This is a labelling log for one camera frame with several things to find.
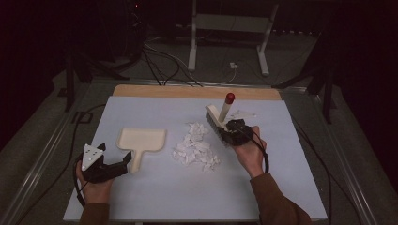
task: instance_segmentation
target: white surface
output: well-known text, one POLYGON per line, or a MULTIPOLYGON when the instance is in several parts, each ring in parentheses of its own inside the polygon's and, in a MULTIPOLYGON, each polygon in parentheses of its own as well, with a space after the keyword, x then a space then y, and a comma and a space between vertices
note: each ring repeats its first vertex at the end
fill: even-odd
MULTIPOLYGON (((115 163, 126 155, 116 147, 121 128, 164 128, 163 149, 143 156, 139 172, 115 179, 110 219, 126 221, 217 221, 257 220, 258 209, 249 183, 250 177, 232 149, 225 148, 210 129, 204 141, 221 159, 215 172, 202 167, 184 167, 173 160, 172 152, 188 132, 186 123, 207 124, 208 104, 218 107, 223 99, 110 97, 92 145, 106 143, 105 163, 115 163)), ((326 218, 313 176, 284 101, 236 100, 231 112, 255 113, 246 119, 258 125, 268 143, 270 173, 281 191, 303 208, 311 218, 326 218)), ((73 192, 65 220, 78 220, 82 207, 73 192)))

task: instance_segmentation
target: cable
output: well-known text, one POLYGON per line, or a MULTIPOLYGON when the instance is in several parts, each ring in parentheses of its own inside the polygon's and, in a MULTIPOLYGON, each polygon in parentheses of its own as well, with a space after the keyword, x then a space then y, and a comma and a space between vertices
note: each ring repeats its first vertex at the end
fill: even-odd
POLYGON ((87 184, 88 184, 88 181, 86 181, 85 184, 82 186, 82 188, 79 189, 79 192, 81 192, 87 184))
POLYGON ((258 143, 253 137, 250 137, 249 135, 247 135, 243 130, 239 129, 238 127, 235 127, 235 129, 237 131, 239 131, 241 134, 243 134, 244 136, 246 136, 249 140, 251 140, 255 145, 257 145, 257 147, 260 149, 260 151, 263 153, 263 157, 264 157, 264 161, 266 164, 266 169, 265 172, 268 173, 269 172, 269 159, 268 159, 268 154, 266 152, 266 148, 264 147, 263 143, 261 142, 261 138, 260 136, 258 136, 258 134, 256 134, 255 132, 253 132, 253 134, 258 138, 258 140, 260 140, 260 143, 258 143))
POLYGON ((175 57, 175 56, 173 56, 173 55, 171 55, 171 54, 169 54, 169 53, 161 52, 161 51, 158 51, 158 50, 156 50, 156 49, 153 49, 152 47, 150 47, 150 46, 147 45, 146 43, 144 43, 144 45, 145 45, 145 46, 144 46, 144 50, 149 50, 149 51, 152 51, 152 52, 159 53, 159 54, 165 55, 165 56, 167 56, 167 57, 170 57, 170 58, 172 58, 173 61, 181 68, 181 66, 180 66, 179 63, 178 63, 178 61, 179 61, 182 65, 184 65, 185 69, 188 71, 188 74, 189 74, 190 76, 188 76, 187 73, 185 72, 185 70, 181 68, 181 71, 184 73, 184 75, 185 75, 189 80, 191 80, 193 83, 195 83, 195 84, 197 84, 197 85, 199 85, 199 86, 203 86, 199 81, 197 81, 196 79, 193 78, 193 76, 191 75, 191 73, 190 73, 189 70, 188 70, 188 66, 187 66, 181 59, 179 59, 178 57, 175 57))
POLYGON ((161 82, 159 81, 158 77, 156 76, 155 72, 153 71, 152 66, 150 66, 150 63, 149 63, 150 61, 149 61, 148 56, 146 55, 146 52, 144 50, 143 50, 143 54, 145 56, 146 62, 148 63, 150 71, 152 72, 153 77, 158 82, 158 85, 161 85, 161 82))
POLYGON ((185 83, 186 85, 189 85, 189 86, 193 86, 192 84, 190 84, 190 83, 188 83, 188 82, 186 82, 186 81, 182 81, 182 80, 180 80, 180 79, 175 79, 175 78, 174 78, 174 76, 181 70, 181 67, 177 67, 177 70, 176 70, 176 72, 175 72, 173 75, 167 76, 167 75, 165 75, 163 72, 161 72, 161 70, 159 69, 159 67, 158 67, 153 61, 150 61, 149 63, 160 73, 161 76, 167 77, 167 79, 164 79, 164 81, 162 82, 161 85, 166 85, 167 82, 173 78, 173 79, 176 80, 176 81, 185 83))
POLYGON ((161 70, 159 69, 158 65, 156 65, 152 59, 150 59, 149 55, 148 55, 148 60, 142 59, 144 62, 147 62, 148 64, 150 64, 151 67, 153 67, 154 69, 156 69, 156 71, 158 71, 159 76, 162 78, 162 81, 159 80, 159 82, 161 82, 161 85, 164 84, 164 80, 166 79, 167 75, 164 74, 163 72, 161 72, 161 70))
POLYGON ((276 82, 278 81, 279 76, 287 68, 287 66, 289 66, 290 64, 292 64, 296 60, 300 59, 307 51, 309 51, 315 45, 315 43, 316 43, 316 39, 311 44, 309 44, 307 46, 307 48, 299 56, 296 56, 295 58, 291 59, 281 69, 279 69, 278 73, 276 74, 275 78, 273 79, 273 82, 269 82, 269 83, 272 83, 272 85, 277 85, 276 82))
POLYGON ((322 164, 323 168, 325 169, 327 176, 328 176, 328 182, 329 182, 329 224, 331 224, 331 182, 330 179, 332 179, 335 184, 337 185, 337 187, 343 192, 343 194, 345 195, 345 197, 348 199, 348 202, 351 204, 352 208, 355 211, 355 214, 357 216, 357 219, 359 221, 359 225, 361 225, 361 220, 360 220, 360 214, 357 210, 357 208, 355 207, 355 205, 352 203, 351 199, 349 198, 348 194, 344 191, 343 187, 339 184, 339 182, 337 181, 337 179, 333 176, 333 174, 329 171, 328 167, 326 166, 325 161, 319 156, 318 152, 316 151, 313 143, 311 142, 310 138, 308 137, 307 133, 304 131, 304 129, 302 128, 302 126, 299 124, 299 122, 297 121, 297 119, 292 116, 293 121, 296 123, 296 125, 298 126, 298 128, 300 130, 298 130, 296 128, 296 132, 304 139, 304 141, 310 145, 310 148, 313 150, 313 152, 315 153, 316 157, 318 158, 319 162, 322 164))
POLYGON ((178 63, 175 59, 173 59, 173 58, 165 57, 164 55, 158 54, 158 53, 156 53, 156 52, 148 52, 148 54, 153 54, 153 55, 157 55, 157 56, 160 56, 160 57, 164 57, 164 58, 166 58, 166 59, 168 59, 168 60, 171 60, 171 61, 173 61, 173 62, 176 63, 176 71, 175 71, 171 76, 167 76, 167 75, 165 75, 163 72, 161 72, 161 70, 159 69, 159 67, 158 67, 155 63, 152 62, 152 63, 153 63, 153 66, 155 67, 155 69, 156 69, 160 74, 162 74, 164 77, 167 77, 166 79, 163 78, 164 81, 163 81, 163 84, 162 84, 162 85, 166 85, 167 82, 168 82, 170 79, 174 78, 175 75, 177 75, 177 73, 181 70, 181 66, 180 66, 179 63, 178 63))
POLYGON ((233 80, 235 79, 236 76, 237 76, 237 69, 234 68, 234 76, 233 76, 228 82, 222 82, 222 83, 220 83, 220 84, 227 84, 227 83, 233 81, 233 80))
POLYGON ((73 135, 72 135, 72 141, 70 144, 70 150, 69 150, 69 156, 68 156, 68 160, 67 160, 67 164, 64 166, 64 168, 61 170, 61 172, 56 176, 56 178, 53 180, 53 182, 41 193, 41 195, 26 209, 26 211, 21 215, 21 217, 18 219, 18 221, 15 223, 16 225, 20 224, 23 219, 27 216, 27 214, 33 209, 33 207, 36 206, 36 204, 50 191, 51 188, 53 188, 53 186, 55 185, 55 183, 61 178, 62 174, 65 172, 65 170, 68 168, 70 161, 72 159, 72 155, 73 155, 73 147, 75 144, 75 139, 76 139, 76 133, 77 133, 77 128, 79 126, 79 124, 81 123, 82 119, 89 114, 90 112, 92 112, 93 110, 99 108, 99 107, 104 107, 105 104, 101 104, 98 106, 94 106, 92 108, 90 108, 89 110, 87 110, 86 112, 83 112, 83 114, 81 116, 79 116, 78 120, 76 121, 74 130, 73 130, 73 135))

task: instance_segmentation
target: brown sleeve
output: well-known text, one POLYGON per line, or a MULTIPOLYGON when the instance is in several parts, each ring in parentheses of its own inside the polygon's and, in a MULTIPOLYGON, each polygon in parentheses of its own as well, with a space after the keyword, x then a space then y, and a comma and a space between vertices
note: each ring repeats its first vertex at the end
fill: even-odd
POLYGON ((269 173, 251 180, 262 224, 311 224, 311 219, 298 205, 284 197, 269 173))
POLYGON ((109 220, 109 204, 90 203, 84 206, 80 225, 106 225, 109 220))

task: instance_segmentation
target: human hand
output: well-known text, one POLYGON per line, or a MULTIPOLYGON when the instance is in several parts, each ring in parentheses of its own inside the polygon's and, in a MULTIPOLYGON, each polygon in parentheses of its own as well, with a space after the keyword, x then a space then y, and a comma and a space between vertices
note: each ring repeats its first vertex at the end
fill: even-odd
MULTIPOLYGON (((257 134, 253 135, 253 139, 260 145, 264 146, 264 149, 266 149, 267 143, 258 138, 260 137, 260 127, 254 126, 252 127, 252 130, 255 134, 257 134)), ((232 148, 235 150, 240 164, 242 164, 251 178, 264 173, 263 153, 253 141, 249 141, 241 146, 232 146, 232 148)))
POLYGON ((76 166, 76 176, 83 188, 85 203, 109 203, 111 197, 111 187, 114 179, 107 180, 103 183, 93 184, 84 180, 82 174, 82 161, 80 160, 76 166))

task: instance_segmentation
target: wrist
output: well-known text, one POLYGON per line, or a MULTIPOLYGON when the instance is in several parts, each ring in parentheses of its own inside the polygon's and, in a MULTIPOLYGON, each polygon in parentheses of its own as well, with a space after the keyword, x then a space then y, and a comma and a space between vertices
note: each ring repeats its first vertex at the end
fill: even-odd
POLYGON ((86 203, 109 203, 111 196, 108 193, 90 193, 84 197, 86 203))
POLYGON ((251 178, 257 177, 259 175, 264 174, 263 169, 262 168, 253 168, 251 170, 248 170, 249 176, 251 178))

